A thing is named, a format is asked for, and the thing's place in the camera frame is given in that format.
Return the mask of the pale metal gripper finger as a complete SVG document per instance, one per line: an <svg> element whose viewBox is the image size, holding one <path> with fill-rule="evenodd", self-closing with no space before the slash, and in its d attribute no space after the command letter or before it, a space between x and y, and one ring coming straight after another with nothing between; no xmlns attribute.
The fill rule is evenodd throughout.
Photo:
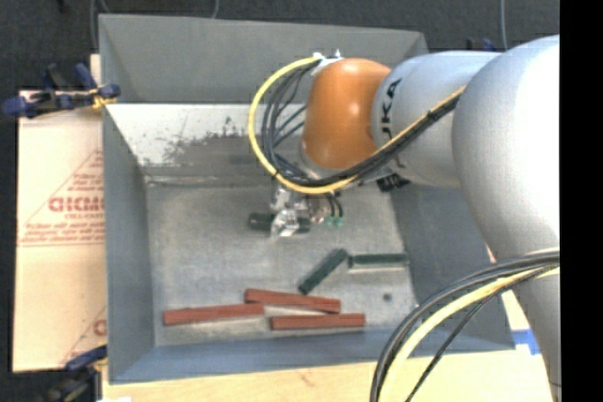
<svg viewBox="0 0 603 402"><path fill-rule="evenodd" d="M293 209L284 209L276 213L270 224L272 238L290 237L301 230L298 214Z"/></svg>
<svg viewBox="0 0 603 402"><path fill-rule="evenodd" d="M276 185L271 192L269 209L271 212L281 212L293 209L297 193L284 185Z"/></svg>

